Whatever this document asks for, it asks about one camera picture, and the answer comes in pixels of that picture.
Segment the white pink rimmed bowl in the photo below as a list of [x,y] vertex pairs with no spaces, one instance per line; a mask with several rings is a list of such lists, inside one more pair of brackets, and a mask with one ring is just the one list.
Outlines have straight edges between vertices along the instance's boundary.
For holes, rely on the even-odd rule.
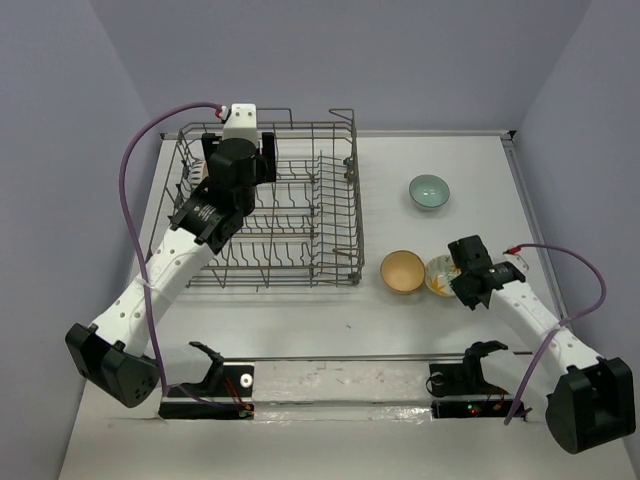
[[187,173],[185,174],[185,179],[187,184],[192,188],[197,188],[201,183],[196,183],[196,174],[195,172],[199,170],[199,162],[203,159],[197,159],[192,164],[188,165]]

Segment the leaf patterned white bowl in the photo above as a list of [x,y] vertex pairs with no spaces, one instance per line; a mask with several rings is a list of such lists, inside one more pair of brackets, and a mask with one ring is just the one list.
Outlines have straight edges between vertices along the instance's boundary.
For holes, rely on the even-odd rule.
[[431,292],[447,298],[456,296],[451,281],[456,279],[461,271],[450,255],[439,255],[431,259],[426,264],[425,272],[425,285]]

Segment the tan orange bowl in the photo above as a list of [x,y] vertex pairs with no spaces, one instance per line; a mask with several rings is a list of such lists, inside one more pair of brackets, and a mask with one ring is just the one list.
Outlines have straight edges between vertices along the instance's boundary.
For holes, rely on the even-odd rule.
[[392,291],[410,294],[423,286],[426,267],[414,252],[397,250],[386,255],[382,260],[380,275],[384,284]]

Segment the yellow blue sun bowl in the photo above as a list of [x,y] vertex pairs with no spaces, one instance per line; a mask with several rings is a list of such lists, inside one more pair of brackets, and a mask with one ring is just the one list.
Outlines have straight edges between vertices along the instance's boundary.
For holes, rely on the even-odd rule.
[[196,183],[201,183],[204,179],[208,177],[208,166],[205,160],[199,162],[199,170],[195,172],[196,174]]

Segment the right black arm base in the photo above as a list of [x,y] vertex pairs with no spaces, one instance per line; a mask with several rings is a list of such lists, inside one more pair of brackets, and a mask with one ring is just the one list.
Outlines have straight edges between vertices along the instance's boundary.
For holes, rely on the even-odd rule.
[[507,350],[496,340],[475,342],[461,360],[431,363],[425,388],[433,398],[433,418],[505,418],[513,400],[506,390],[486,381],[481,361],[485,357],[496,360],[497,352]]

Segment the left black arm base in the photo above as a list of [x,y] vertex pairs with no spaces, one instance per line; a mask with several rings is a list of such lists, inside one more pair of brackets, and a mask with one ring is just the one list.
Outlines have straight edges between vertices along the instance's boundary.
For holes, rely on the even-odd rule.
[[255,364],[226,360],[209,346],[191,341],[168,353],[169,390],[158,415],[165,420],[254,418]]

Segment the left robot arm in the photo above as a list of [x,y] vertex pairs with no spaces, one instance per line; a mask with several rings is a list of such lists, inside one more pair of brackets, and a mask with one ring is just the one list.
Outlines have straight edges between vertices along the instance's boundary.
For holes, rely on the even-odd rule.
[[169,219],[156,252],[139,274],[89,325],[74,324],[65,343],[79,374],[127,408],[167,385],[156,324],[187,283],[219,254],[253,213],[256,188],[276,180],[275,136],[202,141],[206,173]]

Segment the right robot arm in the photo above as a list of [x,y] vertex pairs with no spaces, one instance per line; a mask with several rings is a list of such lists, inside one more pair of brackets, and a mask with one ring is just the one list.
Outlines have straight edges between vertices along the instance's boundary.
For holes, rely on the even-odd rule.
[[500,347],[460,368],[462,384],[482,392],[494,385],[512,397],[504,419],[540,416],[556,443],[578,454],[636,430],[634,381],[621,358],[607,359],[581,341],[534,293],[512,262],[492,260],[477,235],[448,245],[459,271],[450,285],[461,303],[483,305],[532,352],[529,362]]

